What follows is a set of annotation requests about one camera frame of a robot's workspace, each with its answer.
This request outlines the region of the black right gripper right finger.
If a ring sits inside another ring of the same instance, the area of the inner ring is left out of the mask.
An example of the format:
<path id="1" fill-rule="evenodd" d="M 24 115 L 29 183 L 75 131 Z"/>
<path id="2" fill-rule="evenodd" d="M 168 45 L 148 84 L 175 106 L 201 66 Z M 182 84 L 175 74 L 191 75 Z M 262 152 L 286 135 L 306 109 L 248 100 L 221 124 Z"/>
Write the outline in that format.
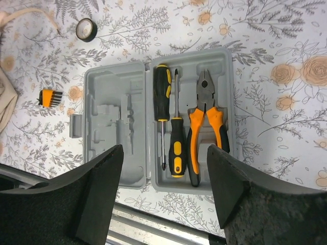
<path id="1" fill-rule="evenodd" d="M 215 145 L 207 168 L 227 244 L 326 244 L 326 192 L 292 184 Z"/>

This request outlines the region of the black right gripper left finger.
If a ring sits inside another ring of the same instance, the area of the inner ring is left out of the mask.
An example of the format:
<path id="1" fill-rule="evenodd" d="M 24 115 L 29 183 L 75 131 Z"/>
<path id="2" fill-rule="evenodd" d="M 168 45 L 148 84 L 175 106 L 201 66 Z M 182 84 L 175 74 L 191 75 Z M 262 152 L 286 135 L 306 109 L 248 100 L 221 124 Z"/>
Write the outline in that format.
<path id="1" fill-rule="evenodd" d="M 123 160 L 115 145 L 29 188 L 1 175 L 1 244 L 104 244 Z"/>

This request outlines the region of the short yellow black screwdriver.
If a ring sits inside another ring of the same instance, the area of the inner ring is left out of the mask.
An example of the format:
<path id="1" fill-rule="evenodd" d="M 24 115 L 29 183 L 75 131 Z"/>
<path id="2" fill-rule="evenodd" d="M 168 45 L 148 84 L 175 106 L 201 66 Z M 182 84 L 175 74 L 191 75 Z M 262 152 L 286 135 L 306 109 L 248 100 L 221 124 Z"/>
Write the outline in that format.
<path id="1" fill-rule="evenodd" d="M 179 115 L 179 73 L 175 69 L 175 113 L 171 119 L 169 169 L 171 176 L 181 178 L 186 170 L 185 131 L 183 118 Z"/>

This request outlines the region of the grey plastic tool case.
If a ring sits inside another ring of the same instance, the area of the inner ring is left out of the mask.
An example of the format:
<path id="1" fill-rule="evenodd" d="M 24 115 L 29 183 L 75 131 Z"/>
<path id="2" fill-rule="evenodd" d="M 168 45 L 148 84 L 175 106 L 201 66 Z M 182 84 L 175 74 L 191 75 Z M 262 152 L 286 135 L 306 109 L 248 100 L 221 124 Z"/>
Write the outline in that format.
<path id="1" fill-rule="evenodd" d="M 153 83 L 162 75 L 169 75 L 172 84 L 179 86 L 167 96 L 170 106 L 166 115 L 172 119 L 178 113 L 185 131 L 199 99 L 199 79 L 208 76 L 215 87 L 211 92 L 215 105 L 223 112 L 227 149 L 234 154 L 232 57 L 222 47 L 156 58 L 149 66 L 134 61 L 89 69 L 84 76 L 84 111 L 71 115 L 69 134 L 71 138 L 82 138 L 85 162 L 116 144 L 123 147 L 122 188 L 141 189 L 151 180 L 158 191 L 210 194 L 206 156 L 216 133 L 208 120 L 198 136 L 199 186 L 192 186 L 188 174 L 172 176 L 171 164 L 162 167 L 162 156 L 172 149 L 171 124 L 158 120 L 153 105 Z"/>

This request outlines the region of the orange black pliers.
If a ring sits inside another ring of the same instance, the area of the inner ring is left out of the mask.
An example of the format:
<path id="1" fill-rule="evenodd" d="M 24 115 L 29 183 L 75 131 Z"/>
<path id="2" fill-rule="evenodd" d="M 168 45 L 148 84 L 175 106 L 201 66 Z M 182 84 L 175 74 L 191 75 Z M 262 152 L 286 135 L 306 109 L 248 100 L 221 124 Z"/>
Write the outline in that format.
<path id="1" fill-rule="evenodd" d="M 187 136 L 188 170 L 191 185 L 198 187 L 200 184 L 200 165 L 198 161 L 198 138 L 201 127 L 211 126 L 214 133 L 214 144 L 230 152 L 227 129 L 223 122 L 223 111 L 216 106 L 215 85 L 208 69 L 200 72 L 196 85 L 197 106 L 189 113 L 190 129 Z"/>

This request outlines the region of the long yellow black screwdriver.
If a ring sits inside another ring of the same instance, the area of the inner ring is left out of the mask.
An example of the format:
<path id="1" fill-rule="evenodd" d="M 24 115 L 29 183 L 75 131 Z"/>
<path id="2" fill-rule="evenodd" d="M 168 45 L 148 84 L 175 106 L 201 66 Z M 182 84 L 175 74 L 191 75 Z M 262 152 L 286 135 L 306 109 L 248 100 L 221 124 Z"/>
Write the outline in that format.
<path id="1" fill-rule="evenodd" d="M 161 124 L 162 169 L 167 166 L 165 153 L 165 124 L 170 119 L 169 106 L 171 94 L 171 73 L 167 65 L 160 64 L 153 75 L 153 105 L 154 118 Z"/>

